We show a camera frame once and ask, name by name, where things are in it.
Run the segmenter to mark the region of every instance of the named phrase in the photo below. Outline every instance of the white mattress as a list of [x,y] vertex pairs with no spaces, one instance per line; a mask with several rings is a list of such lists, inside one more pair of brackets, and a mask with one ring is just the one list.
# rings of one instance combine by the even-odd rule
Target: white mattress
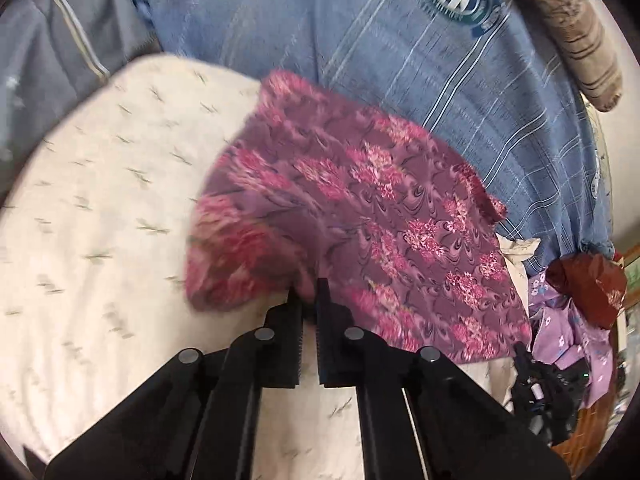
[[[0,217],[9,441],[48,462],[182,348],[226,348],[284,299],[198,314],[182,287],[193,200],[257,89],[219,67],[147,57],[39,147]],[[502,243],[515,262],[536,245]],[[526,303],[524,268],[510,272]],[[305,331],[301,386],[264,393],[255,476],[363,478],[354,391],[318,385]],[[464,369],[500,400],[513,379],[509,360]]]

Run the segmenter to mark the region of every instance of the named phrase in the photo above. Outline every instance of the red plastic bag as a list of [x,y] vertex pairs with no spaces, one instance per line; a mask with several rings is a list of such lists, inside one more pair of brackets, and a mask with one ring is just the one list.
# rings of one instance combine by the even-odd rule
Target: red plastic bag
[[626,292],[625,271],[602,254],[579,253],[553,261],[546,280],[575,305],[593,326],[610,329]]

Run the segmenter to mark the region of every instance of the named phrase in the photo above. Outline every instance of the purple floral fabric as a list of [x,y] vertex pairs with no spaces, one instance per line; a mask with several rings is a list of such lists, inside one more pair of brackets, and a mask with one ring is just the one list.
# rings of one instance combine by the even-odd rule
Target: purple floral fabric
[[545,279],[545,273],[529,279],[529,311],[537,327],[531,354],[547,364],[565,370],[583,357],[591,374],[583,406],[590,407],[607,393],[613,373],[613,350],[609,330],[591,326],[574,300],[559,294]]
[[186,290],[199,309],[291,284],[310,300],[323,276],[393,346],[498,358],[530,342],[494,234],[505,214],[420,126],[277,71],[198,200]]

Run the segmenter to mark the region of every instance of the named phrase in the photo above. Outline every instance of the blue striped fabric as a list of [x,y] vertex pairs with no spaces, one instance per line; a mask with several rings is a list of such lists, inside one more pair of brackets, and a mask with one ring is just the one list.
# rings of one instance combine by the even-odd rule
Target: blue striped fabric
[[162,47],[255,78],[276,67],[422,124],[508,207],[498,232],[611,254],[584,104],[515,0],[135,0]]

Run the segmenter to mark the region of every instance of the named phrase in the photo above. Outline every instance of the round bolt head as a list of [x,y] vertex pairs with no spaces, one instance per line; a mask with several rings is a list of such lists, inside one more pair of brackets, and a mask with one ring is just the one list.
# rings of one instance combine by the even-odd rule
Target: round bolt head
[[276,333],[271,328],[263,326],[256,330],[254,335],[258,341],[270,341]]
[[437,361],[440,358],[440,355],[440,350],[433,346],[425,346],[420,350],[420,357],[430,363]]
[[364,337],[364,330],[359,326],[350,326],[347,330],[344,331],[344,336],[351,341],[357,341],[358,339],[362,339]]
[[183,365],[190,365],[191,363],[196,362],[199,358],[200,354],[193,348],[184,349],[178,354],[178,361],[180,361]]

